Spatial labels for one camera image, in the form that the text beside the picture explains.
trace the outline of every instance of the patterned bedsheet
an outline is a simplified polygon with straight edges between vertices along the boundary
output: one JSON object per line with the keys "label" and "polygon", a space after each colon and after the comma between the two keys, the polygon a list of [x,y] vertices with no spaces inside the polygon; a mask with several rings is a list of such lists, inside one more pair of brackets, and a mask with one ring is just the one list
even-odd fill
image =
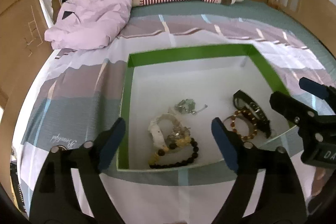
{"label": "patterned bedsheet", "polygon": [[[91,51],[64,49],[51,64],[21,142],[18,172],[27,210],[50,148],[77,148],[95,139],[118,118],[130,53],[222,43],[253,44],[293,97],[320,114],[332,113],[323,101],[299,88],[298,80],[303,76],[326,85],[333,85],[333,80],[312,51],[288,30],[251,19],[206,14],[133,17],[108,47]],[[296,128],[270,140],[263,148],[272,150],[280,145],[293,158],[299,158],[303,149]],[[311,183],[305,177],[314,172],[309,166],[303,170],[300,179],[308,197]],[[182,171],[135,173],[118,172],[113,159],[110,168],[101,174],[125,222],[137,224],[211,223],[235,177],[224,161]],[[81,208],[90,215],[75,170],[73,180]],[[251,205],[245,214],[254,209]]]}

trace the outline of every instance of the green box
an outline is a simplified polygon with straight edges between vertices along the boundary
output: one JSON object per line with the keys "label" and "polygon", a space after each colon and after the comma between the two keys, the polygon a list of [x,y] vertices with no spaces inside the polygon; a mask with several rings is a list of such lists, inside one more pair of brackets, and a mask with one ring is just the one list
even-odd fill
{"label": "green box", "polygon": [[121,117],[126,121],[126,133],[117,152],[117,169],[129,170],[128,124],[132,80],[135,67],[175,61],[232,56],[248,56],[259,69],[260,73],[265,78],[272,91],[278,90],[284,94],[289,95],[288,90],[282,83],[277,73],[273,70],[267,60],[260,54],[260,52],[251,44],[220,44],[196,47],[180,47],[130,54],[128,58],[121,103]]}

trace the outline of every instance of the wooden bed frame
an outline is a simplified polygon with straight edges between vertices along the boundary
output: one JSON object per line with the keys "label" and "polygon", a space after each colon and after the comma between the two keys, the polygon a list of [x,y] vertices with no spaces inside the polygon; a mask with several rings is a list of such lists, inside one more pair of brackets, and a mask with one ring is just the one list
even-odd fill
{"label": "wooden bed frame", "polygon": [[329,0],[269,0],[268,4],[301,23],[336,57],[336,6]]}
{"label": "wooden bed frame", "polygon": [[[52,0],[54,18],[61,7]],[[39,0],[0,1],[0,182],[12,198],[9,174],[11,144],[16,121],[27,92],[52,53],[44,40],[48,28]]]}

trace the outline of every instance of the wooden bead bracelet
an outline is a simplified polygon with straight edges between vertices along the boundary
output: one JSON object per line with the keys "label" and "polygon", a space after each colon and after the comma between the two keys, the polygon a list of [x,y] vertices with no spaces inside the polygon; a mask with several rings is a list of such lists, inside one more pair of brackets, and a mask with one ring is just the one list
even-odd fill
{"label": "wooden bead bracelet", "polygon": [[[239,134],[238,130],[236,129],[236,118],[238,117],[239,114],[247,114],[247,116],[249,117],[249,120],[250,120],[251,124],[253,125],[253,130],[250,131],[250,133],[248,134],[248,136],[242,136],[241,134]],[[252,112],[250,110],[248,110],[248,109],[236,110],[235,114],[233,116],[231,116],[230,118],[231,118],[230,126],[232,128],[232,131],[234,133],[237,133],[237,135],[243,141],[251,140],[251,139],[253,139],[257,135],[258,128],[257,128],[257,123],[256,123],[256,117],[253,116],[253,114],[252,114]]]}
{"label": "wooden bead bracelet", "polygon": [[[156,164],[159,161],[159,158],[164,156],[166,152],[168,152],[169,150],[174,150],[178,147],[184,147],[188,144],[191,144],[191,146],[193,147],[193,153],[191,157],[189,157],[187,160],[182,160],[181,162],[176,162],[174,164],[169,164],[169,165]],[[158,152],[154,153],[154,155],[148,161],[148,164],[151,169],[165,169],[165,168],[186,166],[194,162],[194,160],[198,157],[198,151],[199,151],[198,143],[194,140],[194,138],[190,138],[188,136],[188,137],[185,137],[180,140],[176,140],[175,142],[171,143],[169,145],[169,148],[166,146],[164,149],[159,149]]]}

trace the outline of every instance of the bed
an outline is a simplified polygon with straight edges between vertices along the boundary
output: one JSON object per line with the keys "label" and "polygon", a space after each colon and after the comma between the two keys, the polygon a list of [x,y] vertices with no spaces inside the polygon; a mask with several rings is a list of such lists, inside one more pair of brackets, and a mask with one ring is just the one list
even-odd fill
{"label": "bed", "polygon": [[[27,212],[50,148],[77,148],[109,129],[119,117],[130,53],[237,43],[253,44],[294,98],[320,114],[332,113],[325,103],[300,90],[298,79],[306,76],[334,85],[336,61],[312,34],[282,12],[248,0],[231,6],[186,1],[136,7],[109,46],[54,51],[31,86],[13,138]],[[303,145],[297,128],[275,136],[261,148],[274,150],[278,146],[290,154],[308,199],[315,168],[300,162]],[[245,215],[255,210],[253,200],[258,198],[263,175],[258,175]],[[82,211],[92,215],[78,172],[73,170],[72,176]],[[100,177],[126,223],[210,223],[235,180],[224,161],[169,174],[139,174],[119,172],[113,159]]]}

